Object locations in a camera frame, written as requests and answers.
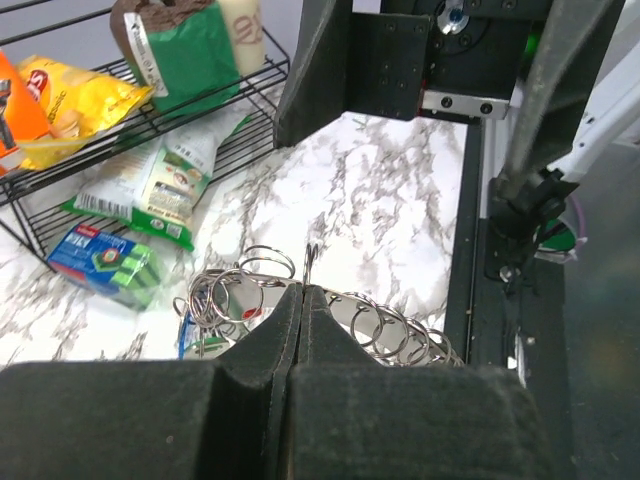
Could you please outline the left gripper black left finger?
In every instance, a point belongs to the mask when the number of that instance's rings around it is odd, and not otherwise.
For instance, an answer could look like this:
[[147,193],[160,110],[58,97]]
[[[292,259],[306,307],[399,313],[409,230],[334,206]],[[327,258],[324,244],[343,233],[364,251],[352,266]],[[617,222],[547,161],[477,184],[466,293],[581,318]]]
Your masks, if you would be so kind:
[[1,373],[5,479],[276,479],[303,293],[213,360],[20,363]]

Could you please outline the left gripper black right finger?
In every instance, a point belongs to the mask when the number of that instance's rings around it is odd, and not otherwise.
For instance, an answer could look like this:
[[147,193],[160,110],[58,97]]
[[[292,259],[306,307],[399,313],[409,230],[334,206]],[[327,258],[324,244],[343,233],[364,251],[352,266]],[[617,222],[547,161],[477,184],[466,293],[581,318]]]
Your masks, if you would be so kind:
[[324,291],[304,292],[290,376],[293,479],[550,479],[530,393],[502,368],[394,368],[338,325]]

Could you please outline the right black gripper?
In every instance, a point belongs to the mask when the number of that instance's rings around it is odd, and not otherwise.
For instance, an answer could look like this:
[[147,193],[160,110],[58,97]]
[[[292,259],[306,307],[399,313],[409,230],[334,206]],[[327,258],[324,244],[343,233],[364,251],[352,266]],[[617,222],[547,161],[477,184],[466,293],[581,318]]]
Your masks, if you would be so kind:
[[379,13],[352,14],[351,1],[305,1],[274,146],[298,144],[344,107],[400,120],[502,120],[547,18],[499,176],[500,196],[513,200],[532,174],[572,150],[623,7],[384,1]]

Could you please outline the green key tag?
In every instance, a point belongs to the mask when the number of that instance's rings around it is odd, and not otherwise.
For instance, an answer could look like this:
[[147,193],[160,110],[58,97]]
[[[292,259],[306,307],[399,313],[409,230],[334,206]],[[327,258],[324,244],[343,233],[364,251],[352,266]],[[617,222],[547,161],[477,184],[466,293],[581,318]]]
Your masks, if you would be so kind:
[[206,337],[188,345],[182,354],[183,360],[211,360],[219,357],[233,346],[220,337]]

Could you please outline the blue key tag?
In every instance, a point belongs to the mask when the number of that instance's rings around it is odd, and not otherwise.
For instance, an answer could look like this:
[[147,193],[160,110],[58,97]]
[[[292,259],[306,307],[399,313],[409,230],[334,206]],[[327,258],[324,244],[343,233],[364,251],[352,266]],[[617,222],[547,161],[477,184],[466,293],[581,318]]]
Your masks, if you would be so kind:
[[178,333],[178,358],[180,360],[198,360],[200,353],[200,327],[191,313],[186,311]]

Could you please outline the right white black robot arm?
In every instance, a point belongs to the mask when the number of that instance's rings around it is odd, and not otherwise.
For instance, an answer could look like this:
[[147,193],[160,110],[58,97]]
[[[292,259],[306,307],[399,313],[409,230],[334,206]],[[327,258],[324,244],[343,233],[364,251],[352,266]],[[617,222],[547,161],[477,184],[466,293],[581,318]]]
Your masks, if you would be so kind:
[[487,127],[484,271],[521,280],[563,262],[548,239],[567,197],[639,112],[635,1],[306,1],[275,141],[344,112]]

